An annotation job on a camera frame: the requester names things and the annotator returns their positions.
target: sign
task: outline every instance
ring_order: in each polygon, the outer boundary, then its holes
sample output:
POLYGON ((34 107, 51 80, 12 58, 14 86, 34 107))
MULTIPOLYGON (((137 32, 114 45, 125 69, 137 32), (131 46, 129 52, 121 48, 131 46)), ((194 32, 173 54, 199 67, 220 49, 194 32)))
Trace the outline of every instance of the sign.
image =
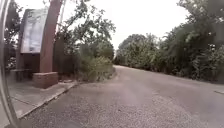
POLYGON ((47 13, 47 8, 28 12, 24 26, 21 53, 40 53, 47 13))

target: concrete base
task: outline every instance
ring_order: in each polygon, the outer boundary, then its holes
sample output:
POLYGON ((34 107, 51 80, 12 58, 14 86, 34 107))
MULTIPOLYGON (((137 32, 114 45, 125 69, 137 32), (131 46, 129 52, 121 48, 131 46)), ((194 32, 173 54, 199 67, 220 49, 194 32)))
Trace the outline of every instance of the concrete base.
POLYGON ((46 89, 58 83, 58 73, 57 72, 34 73, 33 81, 35 87, 46 89))

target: brick pillar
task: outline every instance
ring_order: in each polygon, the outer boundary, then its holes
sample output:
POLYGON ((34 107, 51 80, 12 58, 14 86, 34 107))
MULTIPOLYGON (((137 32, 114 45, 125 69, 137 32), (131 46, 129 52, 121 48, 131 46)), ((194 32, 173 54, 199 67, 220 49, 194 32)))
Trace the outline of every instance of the brick pillar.
POLYGON ((48 88, 58 83, 57 72, 52 72, 53 47, 55 30, 61 8, 61 0, 52 0, 44 27, 40 52, 40 73, 34 73, 33 81, 36 87, 48 88))
POLYGON ((40 52, 40 73, 52 72, 53 43, 61 8, 60 1, 61 0, 52 0, 48 10, 40 52))

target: sidewalk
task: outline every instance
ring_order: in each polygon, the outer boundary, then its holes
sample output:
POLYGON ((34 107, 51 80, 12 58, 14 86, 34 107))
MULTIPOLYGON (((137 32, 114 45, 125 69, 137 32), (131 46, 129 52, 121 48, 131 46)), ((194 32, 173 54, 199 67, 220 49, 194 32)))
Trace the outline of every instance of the sidewalk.
MULTIPOLYGON (((63 92, 77 85, 77 82, 59 83, 48 89, 32 86, 33 82, 9 84, 9 92, 18 118, 21 118, 44 103, 56 98, 63 92)), ((0 101, 0 128, 9 124, 0 101)))

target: pole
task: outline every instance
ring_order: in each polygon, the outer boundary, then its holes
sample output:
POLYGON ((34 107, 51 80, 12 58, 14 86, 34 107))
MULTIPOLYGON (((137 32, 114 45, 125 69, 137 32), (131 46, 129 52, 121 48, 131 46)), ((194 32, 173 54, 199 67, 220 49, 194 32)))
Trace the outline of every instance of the pole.
POLYGON ((4 31, 9 3, 10 0, 0 1, 0 98, 10 124, 14 128, 20 128, 19 120, 10 99, 4 67, 4 31))

